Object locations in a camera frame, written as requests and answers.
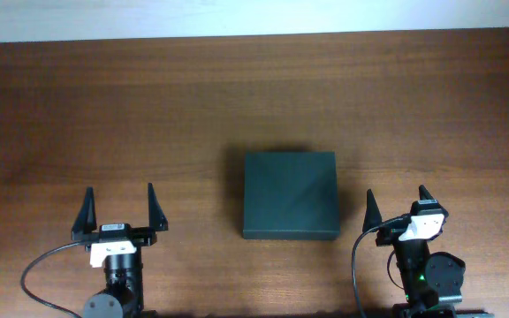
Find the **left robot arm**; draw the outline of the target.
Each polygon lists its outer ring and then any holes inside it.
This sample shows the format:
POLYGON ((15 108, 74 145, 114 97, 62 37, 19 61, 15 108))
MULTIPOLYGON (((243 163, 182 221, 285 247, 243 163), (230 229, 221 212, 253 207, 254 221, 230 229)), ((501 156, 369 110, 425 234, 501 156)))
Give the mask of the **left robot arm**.
POLYGON ((157 233, 169 230, 168 220, 148 184, 148 225, 128 223, 98 225, 95 197, 86 190, 71 229, 73 241, 81 242, 90 253, 90 266, 103 269, 105 287, 91 296, 83 307, 84 317, 140 317, 144 310, 143 262, 141 249, 157 241, 157 233))

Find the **black storage box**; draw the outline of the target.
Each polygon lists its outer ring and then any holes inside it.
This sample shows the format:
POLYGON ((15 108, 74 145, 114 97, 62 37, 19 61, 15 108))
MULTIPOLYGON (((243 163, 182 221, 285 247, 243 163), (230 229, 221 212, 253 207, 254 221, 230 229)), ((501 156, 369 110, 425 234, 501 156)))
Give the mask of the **black storage box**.
POLYGON ((340 234, 332 152, 253 152, 245 158, 243 238, 334 240, 340 234))

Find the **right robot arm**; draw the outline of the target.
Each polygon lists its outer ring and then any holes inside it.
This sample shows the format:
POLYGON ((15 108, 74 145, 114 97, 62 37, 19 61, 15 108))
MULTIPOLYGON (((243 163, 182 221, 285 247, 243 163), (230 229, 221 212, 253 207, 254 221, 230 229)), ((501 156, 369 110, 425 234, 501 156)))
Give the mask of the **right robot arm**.
POLYGON ((375 233, 377 246, 392 247, 389 259, 397 261, 406 296, 405 303, 392 307, 393 317, 490 317, 490 313, 481 309, 456 309, 463 300, 461 287, 466 263, 452 254, 429 250, 429 242, 443 233, 449 213, 424 185, 419 186, 418 193, 419 199, 408 213, 384 220, 375 195, 367 190, 362 234, 356 239, 351 255, 353 292, 361 316, 366 314, 357 287, 356 253, 362 239, 375 233))

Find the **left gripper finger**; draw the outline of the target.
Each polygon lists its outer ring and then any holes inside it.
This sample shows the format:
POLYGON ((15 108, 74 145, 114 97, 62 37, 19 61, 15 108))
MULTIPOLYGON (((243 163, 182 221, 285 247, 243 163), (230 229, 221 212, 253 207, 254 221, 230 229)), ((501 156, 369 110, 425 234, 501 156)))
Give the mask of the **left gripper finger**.
POLYGON ((152 183, 148 183, 148 226, 155 231, 167 231, 168 220, 156 197, 152 183))
POLYGON ((95 214, 95 197, 92 187, 88 187, 72 228, 72 240, 85 240, 97 229, 95 214))

